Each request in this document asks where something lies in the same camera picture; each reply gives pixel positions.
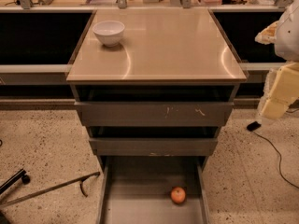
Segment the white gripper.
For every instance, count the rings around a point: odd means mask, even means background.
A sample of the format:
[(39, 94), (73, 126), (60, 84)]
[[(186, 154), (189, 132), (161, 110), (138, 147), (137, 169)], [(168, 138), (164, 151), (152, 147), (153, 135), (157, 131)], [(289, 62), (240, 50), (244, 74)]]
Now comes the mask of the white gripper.
[(275, 44), (277, 56), (293, 61), (270, 70), (258, 108), (262, 119), (279, 119), (299, 98), (299, 0), (293, 0), (279, 21), (264, 28), (254, 40)]

